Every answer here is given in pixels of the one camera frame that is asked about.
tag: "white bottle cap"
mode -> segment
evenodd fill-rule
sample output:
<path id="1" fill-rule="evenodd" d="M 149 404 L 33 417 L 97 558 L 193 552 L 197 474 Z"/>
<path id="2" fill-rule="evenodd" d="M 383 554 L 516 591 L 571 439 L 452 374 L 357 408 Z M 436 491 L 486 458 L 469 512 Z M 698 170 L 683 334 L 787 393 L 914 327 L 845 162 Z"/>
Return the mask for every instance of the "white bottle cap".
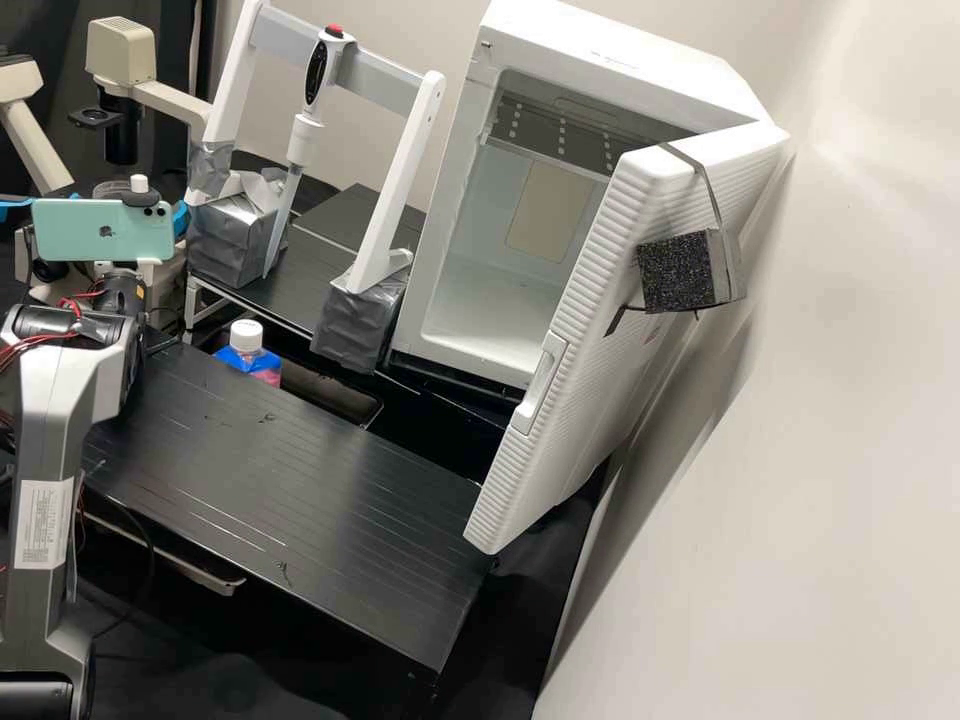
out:
<path id="1" fill-rule="evenodd" d="M 230 325 L 230 347 L 240 353 L 258 352 L 263 347 L 263 325 L 256 320 L 234 320 Z"/>
<path id="2" fill-rule="evenodd" d="M 135 193 L 150 192 L 150 181 L 146 175 L 137 173 L 130 176 L 130 190 Z"/>

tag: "smartphone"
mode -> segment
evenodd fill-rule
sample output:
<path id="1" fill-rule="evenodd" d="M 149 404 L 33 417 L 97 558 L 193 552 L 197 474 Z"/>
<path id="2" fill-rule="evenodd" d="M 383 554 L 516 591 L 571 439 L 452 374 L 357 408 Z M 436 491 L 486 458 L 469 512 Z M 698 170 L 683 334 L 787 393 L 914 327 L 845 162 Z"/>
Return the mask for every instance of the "smartphone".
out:
<path id="1" fill-rule="evenodd" d="M 37 254 L 44 260 L 133 261 L 173 257 L 173 212 L 122 200 L 39 198 L 31 207 Z"/>

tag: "blue clamp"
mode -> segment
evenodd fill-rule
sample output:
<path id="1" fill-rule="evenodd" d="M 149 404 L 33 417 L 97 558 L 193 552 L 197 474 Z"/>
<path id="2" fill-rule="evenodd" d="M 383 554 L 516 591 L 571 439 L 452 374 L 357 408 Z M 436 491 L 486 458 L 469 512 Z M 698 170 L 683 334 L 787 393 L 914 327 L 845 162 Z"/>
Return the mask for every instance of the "blue clamp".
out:
<path id="1" fill-rule="evenodd" d="M 26 207 L 33 202 L 33 198 L 23 198 L 22 200 L 0 200 L 0 223 L 7 221 L 7 209 L 12 207 Z"/>
<path id="2" fill-rule="evenodd" d="M 187 231 L 190 224 L 190 210 L 187 204 L 180 200 L 173 206 L 173 236 L 180 237 Z"/>

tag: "open fridge door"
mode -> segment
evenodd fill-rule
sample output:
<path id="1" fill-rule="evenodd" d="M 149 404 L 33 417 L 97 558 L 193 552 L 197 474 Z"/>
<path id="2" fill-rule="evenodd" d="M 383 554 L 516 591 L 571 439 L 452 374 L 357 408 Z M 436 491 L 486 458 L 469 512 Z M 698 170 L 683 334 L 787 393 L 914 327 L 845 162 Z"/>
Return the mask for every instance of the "open fridge door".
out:
<path id="1" fill-rule="evenodd" d="M 678 140 L 699 161 L 727 231 L 739 234 L 787 134 L 762 121 Z M 640 289 L 636 248 L 708 227 L 702 176 L 659 147 L 623 154 L 541 346 L 523 401 L 504 433 L 464 536 L 495 554 L 579 489 L 634 427 L 646 377 L 674 313 L 627 312 Z"/>

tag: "black tabletop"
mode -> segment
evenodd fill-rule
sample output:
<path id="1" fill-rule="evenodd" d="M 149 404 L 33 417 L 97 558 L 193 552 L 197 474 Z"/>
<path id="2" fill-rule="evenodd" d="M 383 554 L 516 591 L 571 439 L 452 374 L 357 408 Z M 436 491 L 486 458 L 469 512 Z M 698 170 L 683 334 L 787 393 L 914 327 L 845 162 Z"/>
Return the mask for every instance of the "black tabletop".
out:
<path id="1" fill-rule="evenodd" d="M 0 306 L 22 290 L 0 276 Z M 141 380 L 90 432 L 90 489 L 443 668 L 490 565 L 461 536 L 475 483 L 189 346 Z"/>

